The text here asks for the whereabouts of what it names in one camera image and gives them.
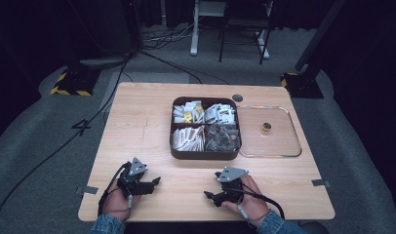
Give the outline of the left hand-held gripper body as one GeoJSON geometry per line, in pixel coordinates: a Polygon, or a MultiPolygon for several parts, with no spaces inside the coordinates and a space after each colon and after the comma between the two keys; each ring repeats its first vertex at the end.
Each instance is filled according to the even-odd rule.
{"type": "Polygon", "coordinates": [[[140,179],[145,172],[146,166],[137,157],[125,166],[117,182],[118,187],[122,190],[125,197],[128,197],[130,194],[133,196],[137,195],[136,189],[144,186],[144,182],[141,182],[140,179]]]}

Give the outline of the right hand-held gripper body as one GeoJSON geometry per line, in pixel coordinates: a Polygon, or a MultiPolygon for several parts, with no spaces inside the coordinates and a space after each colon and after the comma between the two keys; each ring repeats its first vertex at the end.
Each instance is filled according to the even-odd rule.
{"type": "Polygon", "coordinates": [[[217,194],[218,199],[214,200],[214,204],[217,207],[220,207],[224,201],[237,203],[243,198],[244,192],[241,177],[249,173],[248,170],[234,167],[224,167],[221,172],[220,178],[217,178],[221,184],[221,192],[217,194]]]}

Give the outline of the person's right hand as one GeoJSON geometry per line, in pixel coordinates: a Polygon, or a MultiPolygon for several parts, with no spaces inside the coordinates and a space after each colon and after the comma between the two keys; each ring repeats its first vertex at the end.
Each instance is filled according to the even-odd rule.
{"type": "MultiPolygon", "coordinates": [[[[241,177],[241,180],[243,183],[243,189],[245,191],[247,191],[248,193],[251,192],[251,193],[260,194],[260,190],[257,184],[250,175],[243,175],[241,177]]],[[[250,220],[249,223],[252,225],[252,221],[266,215],[270,211],[270,209],[264,201],[255,198],[252,195],[249,195],[248,193],[244,195],[244,198],[239,205],[241,205],[245,210],[245,212],[248,214],[250,220]]],[[[237,204],[231,203],[229,201],[225,201],[221,205],[227,210],[232,211],[238,215],[241,215],[237,209],[237,204]]]]}

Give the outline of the person's left hand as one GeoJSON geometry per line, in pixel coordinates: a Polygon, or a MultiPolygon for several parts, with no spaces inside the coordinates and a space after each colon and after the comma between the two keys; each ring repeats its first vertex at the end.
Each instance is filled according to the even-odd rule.
{"type": "Polygon", "coordinates": [[[117,185],[115,179],[107,190],[107,196],[102,206],[102,213],[120,219],[127,220],[131,216],[131,209],[128,207],[128,198],[125,197],[117,185]]]}

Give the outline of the brown four-compartment box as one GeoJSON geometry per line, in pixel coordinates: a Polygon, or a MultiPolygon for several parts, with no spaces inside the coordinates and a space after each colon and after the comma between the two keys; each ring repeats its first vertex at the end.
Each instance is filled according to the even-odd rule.
{"type": "Polygon", "coordinates": [[[229,104],[235,108],[235,123],[234,124],[218,124],[218,125],[235,125],[237,129],[240,132],[240,126],[239,126],[239,120],[238,120],[238,113],[237,113],[237,106],[235,102],[229,98],[224,98],[224,97],[177,97],[173,101],[173,107],[172,107],[172,122],[171,122],[171,129],[170,129],[170,147],[171,147],[171,153],[172,155],[181,160],[232,160],[235,159],[236,156],[238,155],[238,150],[232,151],[232,152],[215,152],[215,151],[207,151],[205,149],[205,143],[204,143],[204,150],[203,151],[177,151],[172,148],[172,134],[176,129],[183,129],[187,127],[193,127],[197,128],[200,126],[204,127],[204,139],[205,139],[205,134],[206,134],[206,127],[211,126],[214,124],[206,124],[205,120],[203,123],[200,124],[189,124],[189,123],[175,123],[174,122],[174,116],[173,116],[173,109],[175,105],[183,105],[188,101],[193,101],[193,100],[201,100],[202,105],[204,108],[204,112],[207,108],[212,106],[213,104],[216,103],[222,103],[222,104],[229,104]]]}

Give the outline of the pile of dark grey packets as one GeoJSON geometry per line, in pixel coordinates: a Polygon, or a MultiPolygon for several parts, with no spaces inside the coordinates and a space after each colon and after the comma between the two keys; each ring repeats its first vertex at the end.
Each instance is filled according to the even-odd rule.
{"type": "Polygon", "coordinates": [[[240,132],[235,125],[207,126],[205,134],[205,149],[215,152],[232,152],[241,147],[240,132]]]}

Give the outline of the pile of white brown stick packets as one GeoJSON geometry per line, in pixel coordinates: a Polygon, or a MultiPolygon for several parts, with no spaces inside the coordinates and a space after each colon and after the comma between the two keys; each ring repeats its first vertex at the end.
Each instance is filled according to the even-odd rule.
{"type": "Polygon", "coordinates": [[[172,134],[172,148],[177,151],[203,151],[204,127],[176,129],[172,134]]]}

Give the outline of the pile of white red packets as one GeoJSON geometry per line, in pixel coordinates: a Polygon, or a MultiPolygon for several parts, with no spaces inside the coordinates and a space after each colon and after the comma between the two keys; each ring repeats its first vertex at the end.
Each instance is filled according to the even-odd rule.
{"type": "Polygon", "coordinates": [[[216,103],[204,112],[206,124],[234,124],[235,108],[229,104],[216,103]]]}

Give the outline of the clear lid with gold knob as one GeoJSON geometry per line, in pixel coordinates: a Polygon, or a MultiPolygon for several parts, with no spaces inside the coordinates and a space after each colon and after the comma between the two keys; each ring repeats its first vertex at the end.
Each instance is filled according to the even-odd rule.
{"type": "Polygon", "coordinates": [[[282,106],[238,107],[244,157],[297,157],[302,152],[290,112],[282,106]]]}

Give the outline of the pile of white yellow packets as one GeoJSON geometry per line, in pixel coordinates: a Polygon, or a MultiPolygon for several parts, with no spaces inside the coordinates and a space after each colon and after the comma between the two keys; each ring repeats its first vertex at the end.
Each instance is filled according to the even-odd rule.
{"type": "Polygon", "coordinates": [[[201,100],[188,101],[175,105],[173,109],[175,123],[200,124],[204,122],[204,108],[201,100]]]}

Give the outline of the black yellow striped stand base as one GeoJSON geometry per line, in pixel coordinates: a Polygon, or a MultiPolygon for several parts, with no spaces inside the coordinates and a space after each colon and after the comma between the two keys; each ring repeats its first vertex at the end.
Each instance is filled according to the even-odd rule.
{"type": "Polygon", "coordinates": [[[306,78],[302,73],[282,73],[280,84],[288,91],[291,98],[322,99],[324,97],[316,80],[306,78]]]}
{"type": "Polygon", "coordinates": [[[83,64],[68,66],[59,76],[50,94],[89,97],[94,93],[100,71],[83,64]]]}

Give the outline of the black slanted stand pole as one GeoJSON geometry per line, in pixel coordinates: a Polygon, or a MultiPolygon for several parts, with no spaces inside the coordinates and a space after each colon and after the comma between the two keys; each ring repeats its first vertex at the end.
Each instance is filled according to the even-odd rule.
{"type": "Polygon", "coordinates": [[[316,30],[315,34],[311,38],[310,42],[306,46],[304,52],[298,59],[295,65],[295,70],[302,71],[303,67],[308,64],[309,60],[313,57],[315,50],[318,48],[319,43],[323,39],[325,33],[328,31],[331,24],[337,17],[345,1],[346,0],[336,0],[335,3],[332,5],[332,7],[322,20],[321,24],[319,25],[318,29],[316,30]]]}

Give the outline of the grey metal table bracket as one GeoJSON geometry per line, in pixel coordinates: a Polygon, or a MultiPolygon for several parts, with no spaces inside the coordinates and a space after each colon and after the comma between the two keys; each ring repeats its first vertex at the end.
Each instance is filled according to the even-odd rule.
{"type": "Polygon", "coordinates": [[[92,194],[96,195],[99,189],[93,186],[78,186],[75,190],[76,194],[84,195],[84,194],[92,194]]]}
{"type": "Polygon", "coordinates": [[[311,180],[313,186],[324,186],[326,188],[332,187],[331,183],[328,182],[327,180],[323,179],[313,179],[311,180]]]}

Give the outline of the white desk frame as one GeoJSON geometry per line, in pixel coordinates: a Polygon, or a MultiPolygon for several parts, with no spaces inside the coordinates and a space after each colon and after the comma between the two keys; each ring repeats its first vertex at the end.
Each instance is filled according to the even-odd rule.
{"type": "MultiPolygon", "coordinates": [[[[264,8],[268,15],[271,13],[273,1],[272,0],[262,0],[264,3],[264,8]]],[[[215,17],[221,18],[223,17],[223,10],[226,5],[226,0],[194,0],[194,10],[193,10],[193,32],[192,39],[190,45],[190,55],[197,56],[198,54],[198,42],[199,42],[199,20],[202,20],[204,17],[215,17]]],[[[262,55],[262,59],[269,59],[269,53],[265,49],[263,53],[263,47],[266,40],[266,36],[264,36],[265,30],[261,32],[255,32],[255,36],[257,37],[257,45],[259,47],[260,53],[262,55]]]]}

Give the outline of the black metal chair frame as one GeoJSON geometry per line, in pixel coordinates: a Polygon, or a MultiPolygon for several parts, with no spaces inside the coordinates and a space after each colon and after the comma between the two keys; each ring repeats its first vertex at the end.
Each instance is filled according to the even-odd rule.
{"type": "Polygon", "coordinates": [[[227,0],[219,32],[218,61],[222,61],[225,45],[245,45],[245,42],[226,41],[228,31],[253,31],[257,37],[256,46],[260,51],[259,64],[268,59],[266,47],[272,30],[272,7],[272,0],[227,0]]]}

